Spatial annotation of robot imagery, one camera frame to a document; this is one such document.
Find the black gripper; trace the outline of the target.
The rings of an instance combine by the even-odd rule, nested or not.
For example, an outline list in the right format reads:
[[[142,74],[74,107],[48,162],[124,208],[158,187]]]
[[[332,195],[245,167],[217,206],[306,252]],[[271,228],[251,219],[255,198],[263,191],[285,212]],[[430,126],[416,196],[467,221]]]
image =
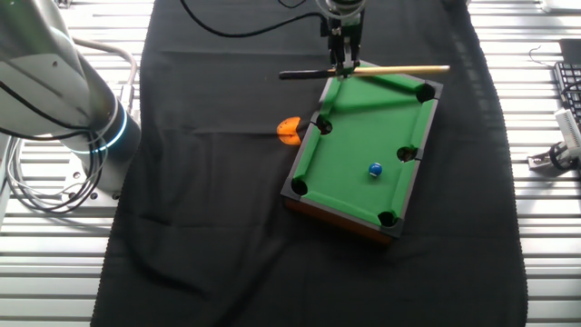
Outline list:
[[[364,12],[354,16],[337,19],[331,13],[323,13],[327,20],[326,34],[330,54],[330,64],[335,75],[340,75],[343,68],[344,46],[344,75],[351,76],[360,65],[359,50],[364,22]]]

